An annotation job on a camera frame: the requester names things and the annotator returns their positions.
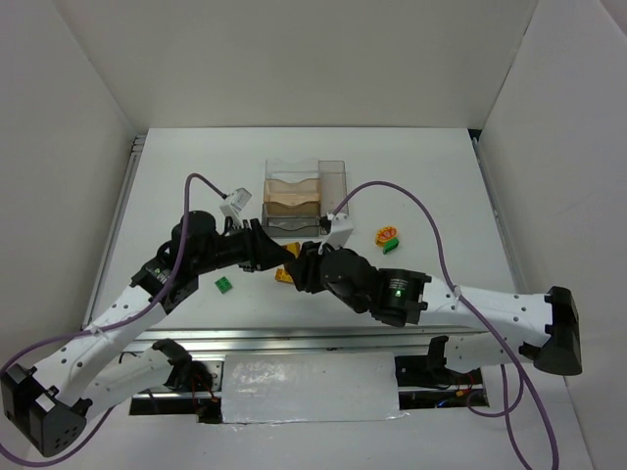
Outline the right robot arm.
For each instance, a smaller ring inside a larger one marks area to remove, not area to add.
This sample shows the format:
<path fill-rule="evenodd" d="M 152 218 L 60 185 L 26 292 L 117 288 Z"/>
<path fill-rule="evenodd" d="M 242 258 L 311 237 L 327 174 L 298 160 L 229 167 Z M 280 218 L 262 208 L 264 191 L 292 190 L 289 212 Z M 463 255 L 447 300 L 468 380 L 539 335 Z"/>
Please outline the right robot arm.
<path fill-rule="evenodd" d="M 438 340 L 429 349 L 434 368 L 465 372 L 529 360 L 545 373 L 577 376 L 583 371 L 579 315 L 570 290 L 504 294 L 449 286 L 426 273 L 377 268 L 350 249 L 307 242 L 285 266 L 300 292 L 326 291 L 357 314 L 369 313 L 392 327 L 455 326 L 475 329 L 481 343 L 465 352 L 461 343 Z"/>

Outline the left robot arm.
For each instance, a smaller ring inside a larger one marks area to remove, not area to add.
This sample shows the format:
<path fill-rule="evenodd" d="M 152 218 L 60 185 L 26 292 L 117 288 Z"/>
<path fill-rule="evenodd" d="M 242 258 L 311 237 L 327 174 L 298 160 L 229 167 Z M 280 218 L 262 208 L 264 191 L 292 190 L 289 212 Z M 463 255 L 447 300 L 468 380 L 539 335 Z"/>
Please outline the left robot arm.
<path fill-rule="evenodd" d="M 2 368 L 6 417 L 37 448 L 42 463 L 53 465 L 80 449 L 78 438 L 89 421 L 139 392 L 208 388 L 207 367 L 172 339 L 127 360 L 121 354 L 194 294 L 201 275 L 233 265 L 266 271 L 293 259 L 256 219 L 218 232 L 210 213 L 186 213 L 105 311 L 78 332 L 56 337 L 59 348 L 34 365 L 12 358 Z"/>

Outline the yellow lego brick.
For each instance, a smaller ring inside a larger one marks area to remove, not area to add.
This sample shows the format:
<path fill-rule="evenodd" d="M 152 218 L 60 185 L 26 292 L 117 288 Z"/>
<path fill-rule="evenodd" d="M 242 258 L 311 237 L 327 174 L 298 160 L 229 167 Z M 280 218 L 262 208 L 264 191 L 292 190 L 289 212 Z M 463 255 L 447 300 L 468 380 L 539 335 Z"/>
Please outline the yellow lego brick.
<path fill-rule="evenodd" d="M 274 274 L 274 279 L 277 282 L 280 282 L 280 283 L 285 283 L 285 284 L 292 284 L 293 283 L 293 279 L 292 279 L 291 275 L 284 268 L 277 268 L 276 269 L 275 274 Z"/>
<path fill-rule="evenodd" d="M 299 242 L 291 242 L 283 245 L 283 248 L 290 252 L 295 258 L 297 258 L 301 251 L 301 244 Z"/>

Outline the yellow flower lego piece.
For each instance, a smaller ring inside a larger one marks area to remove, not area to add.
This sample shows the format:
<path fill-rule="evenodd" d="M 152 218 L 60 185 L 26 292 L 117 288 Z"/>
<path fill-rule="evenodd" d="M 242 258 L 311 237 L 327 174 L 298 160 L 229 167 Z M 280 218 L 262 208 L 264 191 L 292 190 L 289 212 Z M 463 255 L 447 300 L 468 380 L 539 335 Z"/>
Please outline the yellow flower lego piece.
<path fill-rule="evenodd" d="M 398 229 L 394 226 L 384 226 L 375 235 L 375 244 L 379 247 L 385 246 L 389 241 L 398 237 Z"/>

